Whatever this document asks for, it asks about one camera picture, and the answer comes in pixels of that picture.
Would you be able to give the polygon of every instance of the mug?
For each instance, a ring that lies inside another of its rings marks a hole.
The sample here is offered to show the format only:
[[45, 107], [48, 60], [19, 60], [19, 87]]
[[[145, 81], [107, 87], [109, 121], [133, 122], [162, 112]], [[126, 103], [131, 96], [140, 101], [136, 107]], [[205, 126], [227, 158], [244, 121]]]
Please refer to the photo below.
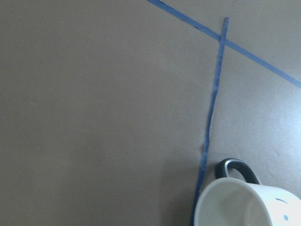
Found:
[[[238, 170], [246, 181], [229, 177]], [[194, 226], [301, 226], [301, 201], [292, 193], [261, 185], [247, 164], [225, 159], [215, 167], [216, 180], [202, 192]]]

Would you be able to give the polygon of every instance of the coffee mug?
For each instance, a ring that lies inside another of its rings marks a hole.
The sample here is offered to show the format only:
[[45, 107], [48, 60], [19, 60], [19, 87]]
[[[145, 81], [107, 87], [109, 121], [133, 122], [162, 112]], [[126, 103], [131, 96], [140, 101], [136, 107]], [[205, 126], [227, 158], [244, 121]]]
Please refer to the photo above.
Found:
[[[238, 170], [245, 181], [230, 178]], [[225, 159], [215, 167], [216, 180], [198, 199], [194, 226], [301, 226], [301, 201], [292, 193], [261, 185], [247, 164]]]

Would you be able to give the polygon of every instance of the black handle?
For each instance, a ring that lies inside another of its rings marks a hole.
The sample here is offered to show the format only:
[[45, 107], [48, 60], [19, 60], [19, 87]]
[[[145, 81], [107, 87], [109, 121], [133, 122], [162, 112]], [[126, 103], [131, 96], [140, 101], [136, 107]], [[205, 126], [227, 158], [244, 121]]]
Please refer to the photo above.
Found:
[[216, 178], [229, 178], [228, 168], [238, 170], [245, 178], [247, 183], [261, 185], [261, 181], [251, 170], [251, 168], [242, 160], [239, 159], [224, 159], [215, 166]]

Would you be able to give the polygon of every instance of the cup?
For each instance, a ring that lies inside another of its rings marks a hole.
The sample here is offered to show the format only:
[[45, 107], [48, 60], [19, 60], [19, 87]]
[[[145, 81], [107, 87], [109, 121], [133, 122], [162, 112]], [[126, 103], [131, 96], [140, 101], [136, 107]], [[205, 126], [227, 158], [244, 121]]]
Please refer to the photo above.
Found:
[[[237, 169], [245, 181], [230, 178]], [[301, 226], [301, 201], [292, 193], [261, 185], [247, 164], [225, 159], [215, 168], [218, 179], [202, 192], [194, 226]]]

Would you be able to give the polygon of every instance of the blue line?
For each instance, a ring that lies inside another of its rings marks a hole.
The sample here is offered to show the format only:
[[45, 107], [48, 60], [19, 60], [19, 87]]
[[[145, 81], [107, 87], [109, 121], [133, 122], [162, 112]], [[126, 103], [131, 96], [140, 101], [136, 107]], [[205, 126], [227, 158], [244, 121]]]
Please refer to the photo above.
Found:
[[212, 117], [213, 117], [214, 104], [215, 104], [216, 96], [218, 93], [218, 87], [219, 87], [219, 83], [220, 83], [220, 77], [221, 77], [221, 71], [222, 71], [222, 58], [224, 55], [228, 23], [229, 23], [229, 18], [226, 17], [225, 21], [224, 21], [224, 25], [222, 27], [222, 35], [221, 35], [221, 39], [220, 39], [220, 45], [218, 48], [218, 55], [217, 55], [217, 61], [216, 61], [216, 66], [215, 66], [215, 74], [214, 74], [214, 81], [213, 81], [212, 94], [211, 94], [211, 102], [210, 102], [205, 137], [204, 137], [204, 150], [203, 150], [200, 168], [199, 168], [199, 172], [198, 172], [197, 187], [196, 187], [196, 191], [195, 191], [194, 202], [193, 202], [191, 218], [190, 218], [191, 226], [194, 225], [194, 222], [193, 222], [194, 221], [194, 210], [197, 205], [202, 182], [204, 180], [205, 172], [206, 172], [208, 148], [210, 145], [210, 127], [211, 127], [211, 122], [212, 122]]
[[[214, 31], [210, 30], [209, 28], [207, 28], [206, 26], [200, 24], [199, 22], [191, 19], [190, 17], [184, 15], [183, 13], [177, 11], [176, 9], [172, 8], [171, 6], [159, 1], [159, 0], [147, 0], [148, 2], [154, 4], [155, 6], [163, 9], [164, 11], [166, 11], [167, 13], [179, 18], [180, 20], [184, 21], [185, 23], [197, 28], [198, 30], [200, 30], [201, 32], [209, 35], [210, 37], [212, 37], [215, 40], [220, 40], [221, 36], [218, 33], [215, 33]], [[254, 62], [260, 64], [261, 66], [265, 67], [266, 69], [270, 70], [271, 72], [281, 76], [282, 78], [284, 78], [285, 80], [291, 82], [292, 84], [298, 86], [299, 88], [301, 88], [301, 82], [296, 80], [295, 78], [291, 77], [290, 75], [286, 74], [285, 72], [279, 70], [278, 68], [274, 67], [273, 65], [269, 64], [268, 62], [260, 59], [259, 57], [257, 57], [256, 55], [254, 55], [253, 53], [247, 51], [246, 49], [240, 47], [239, 45], [235, 44], [234, 42], [230, 41], [230, 40], [225, 40], [225, 45], [230, 47], [231, 49], [237, 51], [238, 53], [246, 56], [247, 58], [249, 58], [250, 60], [253, 60]]]

